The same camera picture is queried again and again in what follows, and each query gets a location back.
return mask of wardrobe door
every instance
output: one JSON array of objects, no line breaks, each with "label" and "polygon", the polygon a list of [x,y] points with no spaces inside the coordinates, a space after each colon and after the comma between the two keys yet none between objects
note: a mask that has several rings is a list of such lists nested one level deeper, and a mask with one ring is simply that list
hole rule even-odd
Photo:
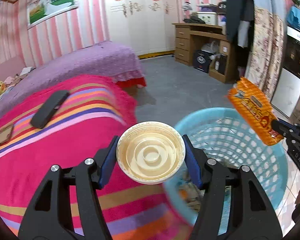
[{"label": "wardrobe door", "polygon": [[149,42],[145,0],[127,0],[127,2],[131,47],[137,55],[147,54]]},{"label": "wardrobe door", "polygon": [[164,27],[166,34],[166,50],[175,49],[175,27],[173,23],[178,22],[177,0],[162,0],[164,3]]},{"label": "wardrobe door", "polygon": [[163,0],[145,0],[149,53],[166,50]]},{"label": "wardrobe door", "polygon": [[128,0],[105,0],[110,40],[131,47]]}]

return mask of blue cloth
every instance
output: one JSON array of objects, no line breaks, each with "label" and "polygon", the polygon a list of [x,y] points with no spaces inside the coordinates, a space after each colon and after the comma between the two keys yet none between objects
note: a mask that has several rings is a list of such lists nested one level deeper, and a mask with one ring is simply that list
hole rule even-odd
[{"label": "blue cloth", "polygon": [[292,6],[287,16],[287,22],[300,30],[300,9]]}]

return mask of pink pillow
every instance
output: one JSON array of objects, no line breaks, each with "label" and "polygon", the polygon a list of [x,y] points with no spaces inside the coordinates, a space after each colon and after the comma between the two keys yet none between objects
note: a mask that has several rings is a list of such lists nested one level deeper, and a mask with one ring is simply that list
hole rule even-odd
[{"label": "pink pillow", "polygon": [[26,65],[19,56],[1,63],[0,80],[5,81],[5,79],[9,76],[14,77],[16,74],[20,74],[24,67],[26,67]]}]

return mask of orange snack bag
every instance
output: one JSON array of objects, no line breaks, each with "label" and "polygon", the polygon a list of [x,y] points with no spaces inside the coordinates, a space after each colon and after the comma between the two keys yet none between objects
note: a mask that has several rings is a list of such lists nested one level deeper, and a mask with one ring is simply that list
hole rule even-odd
[{"label": "orange snack bag", "polygon": [[271,146],[283,139],[272,129],[271,121],[277,120],[277,117],[272,113],[268,99],[255,84],[242,77],[229,91],[228,98],[264,144]]}]

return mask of gray carpet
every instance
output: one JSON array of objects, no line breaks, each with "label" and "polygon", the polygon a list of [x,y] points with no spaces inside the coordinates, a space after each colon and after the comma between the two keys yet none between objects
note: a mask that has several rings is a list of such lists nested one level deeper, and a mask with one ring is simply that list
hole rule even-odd
[{"label": "gray carpet", "polygon": [[141,61],[147,87],[136,99],[138,122],[159,121],[174,126],[186,115],[208,107],[232,107],[226,98],[231,84],[175,61],[172,56]]}]

